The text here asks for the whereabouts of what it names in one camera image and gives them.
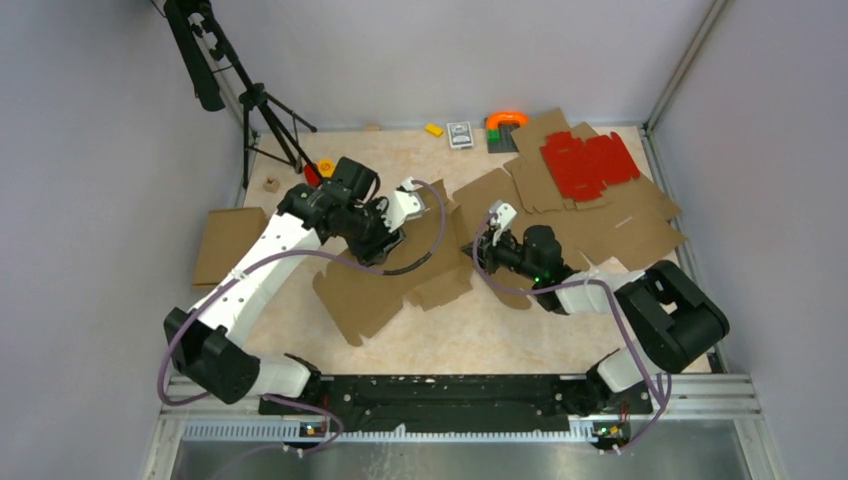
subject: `wooden table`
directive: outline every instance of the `wooden table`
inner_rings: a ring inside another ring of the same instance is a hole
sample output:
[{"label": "wooden table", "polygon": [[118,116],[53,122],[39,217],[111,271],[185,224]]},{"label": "wooden table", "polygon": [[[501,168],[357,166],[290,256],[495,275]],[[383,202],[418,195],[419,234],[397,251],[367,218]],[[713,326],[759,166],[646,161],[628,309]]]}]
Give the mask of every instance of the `wooden table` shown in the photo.
[{"label": "wooden table", "polygon": [[[650,178],[647,158],[636,127],[596,128],[599,134],[616,131],[639,169]],[[383,189],[394,188],[408,176],[432,182],[444,179],[452,193],[516,154],[486,153],[484,130],[474,132],[476,147],[453,151],[447,138],[422,130],[328,132],[301,134],[301,145],[318,161],[350,157],[379,173]],[[260,148],[282,156],[271,135]],[[276,193],[263,190],[267,177],[280,180]],[[245,196],[245,206],[260,206],[271,215],[286,190],[303,182],[291,167],[257,155]],[[331,239],[324,249],[339,253],[345,244]],[[470,374],[470,373],[583,373],[624,341],[611,316],[553,315],[534,303],[530,310],[512,310],[501,304],[476,275],[474,289],[447,305],[423,312],[403,310],[362,347],[342,338],[318,296],[312,277],[326,260],[308,258],[289,277],[262,312],[246,348],[260,357],[292,353],[328,374]],[[614,258],[601,265],[626,271]],[[709,372],[705,357],[687,371]]]}]

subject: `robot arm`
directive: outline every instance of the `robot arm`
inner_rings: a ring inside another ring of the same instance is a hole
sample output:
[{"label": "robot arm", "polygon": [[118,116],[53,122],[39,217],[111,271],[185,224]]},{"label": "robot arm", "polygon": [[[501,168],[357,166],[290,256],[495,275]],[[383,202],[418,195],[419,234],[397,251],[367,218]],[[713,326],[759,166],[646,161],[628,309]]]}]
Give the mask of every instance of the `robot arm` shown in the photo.
[{"label": "robot arm", "polygon": [[[550,227],[527,228],[523,243],[519,243],[509,230],[515,210],[496,202],[489,213],[489,229],[478,242],[480,267],[488,274],[506,267],[533,279],[533,290],[566,280],[569,284],[584,281],[536,295],[545,310],[565,315],[611,314],[604,289],[588,280],[605,282],[636,334],[636,351],[649,374],[680,373],[727,335],[727,318],[677,265],[662,260],[646,270],[625,274],[578,273],[564,264],[562,247]],[[470,255],[472,249],[466,246],[463,250]],[[593,398],[586,410],[614,403],[617,394],[642,381],[629,350],[614,351],[587,373],[587,388]]]},{"label": "robot arm", "polygon": [[[343,157],[333,176],[318,188],[301,184],[289,190],[259,240],[221,285],[238,282],[211,304],[179,340],[172,355],[176,369],[228,404],[251,393],[276,393],[290,398],[303,395],[309,381],[319,375],[314,367],[287,356],[262,362],[260,368],[260,360],[242,348],[262,309],[304,256],[282,258],[249,274],[245,271],[273,254],[317,250],[332,236],[343,237],[362,265],[382,263],[405,238],[403,223],[421,216],[424,203],[411,191],[411,179],[404,182],[403,190],[366,200],[377,182],[375,172]],[[216,290],[189,312],[215,295]],[[178,308],[171,311],[165,319],[169,342],[188,317],[189,313]]]}]

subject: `wall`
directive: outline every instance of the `wall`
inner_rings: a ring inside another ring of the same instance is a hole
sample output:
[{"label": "wall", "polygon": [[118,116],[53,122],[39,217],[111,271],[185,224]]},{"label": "wall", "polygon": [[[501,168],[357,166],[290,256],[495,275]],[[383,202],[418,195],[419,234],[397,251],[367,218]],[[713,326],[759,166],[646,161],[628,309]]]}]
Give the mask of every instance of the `wall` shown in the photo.
[{"label": "wall", "polygon": [[213,2],[253,80],[321,128],[482,124],[556,106],[641,122],[710,3]]},{"label": "wall", "polygon": [[848,3],[735,2],[658,130],[708,292],[791,478],[844,478]]},{"label": "wall", "polygon": [[0,477],[137,478],[238,128],[143,0],[0,6]]}]

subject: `tripod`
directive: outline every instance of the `tripod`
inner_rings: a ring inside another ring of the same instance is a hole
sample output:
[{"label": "tripod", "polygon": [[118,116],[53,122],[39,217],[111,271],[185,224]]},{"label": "tripod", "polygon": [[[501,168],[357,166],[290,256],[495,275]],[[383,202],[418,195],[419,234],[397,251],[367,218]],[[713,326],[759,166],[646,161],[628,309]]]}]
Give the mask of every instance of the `tripod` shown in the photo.
[{"label": "tripod", "polygon": [[[318,170],[318,167],[309,158],[309,155],[307,155],[306,152],[303,151],[303,148],[301,148],[300,143],[297,141],[297,138],[292,136],[289,129],[286,128],[285,125],[283,125],[283,122],[280,121],[279,117],[277,117],[274,111],[271,110],[271,106],[268,102],[270,101],[271,103],[279,107],[282,111],[291,115],[295,132],[297,132],[297,122],[300,122],[311,132],[316,132],[318,131],[318,129],[311,123],[304,120],[300,115],[296,114],[292,109],[285,106],[282,102],[274,98],[273,95],[265,91],[264,84],[253,83],[253,81],[250,79],[250,76],[247,74],[247,71],[244,69],[244,66],[241,64],[241,61],[239,61],[238,55],[236,55],[232,44],[230,44],[229,40],[227,40],[227,36],[221,29],[221,25],[218,24],[217,20],[215,20],[215,16],[212,14],[212,7],[208,3],[200,3],[200,14],[203,16],[203,20],[200,22],[201,28],[203,28],[203,30],[205,30],[206,32],[215,35],[215,38],[217,39],[215,47],[209,50],[210,55],[217,61],[220,61],[224,57],[227,57],[227,60],[230,61],[230,66],[235,70],[236,74],[238,75],[239,79],[245,87],[244,93],[242,93],[238,97],[239,103],[241,103],[242,105],[243,114],[242,187],[246,189],[247,184],[249,182],[248,159],[250,157],[251,151],[261,153],[262,155],[266,155],[287,165],[291,165],[297,173],[303,172],[303,163],[305,163],[306,166],[308,168],[311,168],[312,171],[315,172],[315,175],[319,179],[321,179],[322,176]],[[286,158],[281,158],[276,155],[272,155],[268,152],[264,152],[253,144],[255,142],[255,133],[251,135],[250,112],[254,108],[259,110],[259,113],[262,115],[262,118],[265,119],[265,123],[268,124],[268,128],[271,130],[271,134],[274,135],[274,138],[277,140],[277,143],[279,143],[280,147],[282,147],[283,153],[285,153]],[[297,151],[297,157],[295,157],[289,144],[291,144],[291,146],[294,147],[294,149]]]}]

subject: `wooden block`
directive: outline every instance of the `wooden block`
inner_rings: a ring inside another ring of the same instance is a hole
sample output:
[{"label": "wooden block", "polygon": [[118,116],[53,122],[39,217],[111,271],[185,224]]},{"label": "wooden block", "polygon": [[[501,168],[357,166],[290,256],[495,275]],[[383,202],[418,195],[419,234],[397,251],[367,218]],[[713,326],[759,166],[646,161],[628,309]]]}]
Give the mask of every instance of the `wooden block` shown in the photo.
[{"label": "wooden block", "polygon": [[268,177],[262,183],[262,189],[266,192],[277,193],[280,189],[280,181],[274,177]]}]

